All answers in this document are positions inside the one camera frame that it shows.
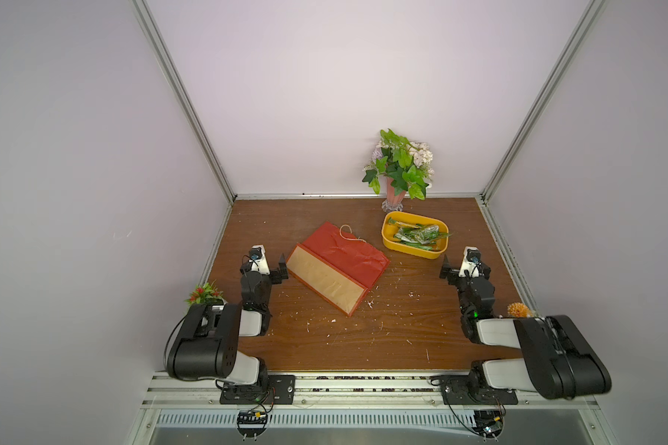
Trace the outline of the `green condiment packets pile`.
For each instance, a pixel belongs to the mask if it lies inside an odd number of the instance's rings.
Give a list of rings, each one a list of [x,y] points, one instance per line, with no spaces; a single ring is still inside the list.
[[[387,226],[396,228],[393,234],[396,242],[421,250],[438,250],[438,242],[447,240],[451,236],[450,233],[442,232],[436,224],[412,224],[389,219]]]

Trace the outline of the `yellow plastic tray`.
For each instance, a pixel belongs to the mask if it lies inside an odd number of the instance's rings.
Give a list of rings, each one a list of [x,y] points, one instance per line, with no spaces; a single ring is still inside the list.
[[[439,258],[447,250],[450,236],[444,222],[403,211],[389,212],[382,224],[386,248],[428,260]]]

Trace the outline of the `red brown paper bag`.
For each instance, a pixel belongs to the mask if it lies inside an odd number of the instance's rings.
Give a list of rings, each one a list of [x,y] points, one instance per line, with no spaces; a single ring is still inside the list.
[[[389,263],[382,251],[331,222],[297,244],[286,261],[295,278],[348,316],[374,289]]]

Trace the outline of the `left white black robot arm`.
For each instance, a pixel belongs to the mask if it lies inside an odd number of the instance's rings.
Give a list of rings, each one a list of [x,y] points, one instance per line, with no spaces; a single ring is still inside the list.
[[[270,267],[263,247],[255,246],[240,272],[240,301],[197,303],[187,311],[165,354],[171,378],[217,380],[225,389],[267,389],[265,361],[240,352],[239,340],[267,333],[272,287],[289,278],[287,264],[280,257],[278,266]]]

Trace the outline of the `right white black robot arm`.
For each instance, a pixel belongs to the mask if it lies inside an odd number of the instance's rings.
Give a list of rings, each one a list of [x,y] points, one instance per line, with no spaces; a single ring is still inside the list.
[[[447,378],[443,394],[459,392],[472,404],[514,404],[517,391],[571,400],[612,390],[609,370],[570,317],[496,315],[489,272],[477,260],[455,269],[444,258],[440,277],[456,288],[464,336],[474,344],[518,350],[521,358],[475,361],[465,378]]]

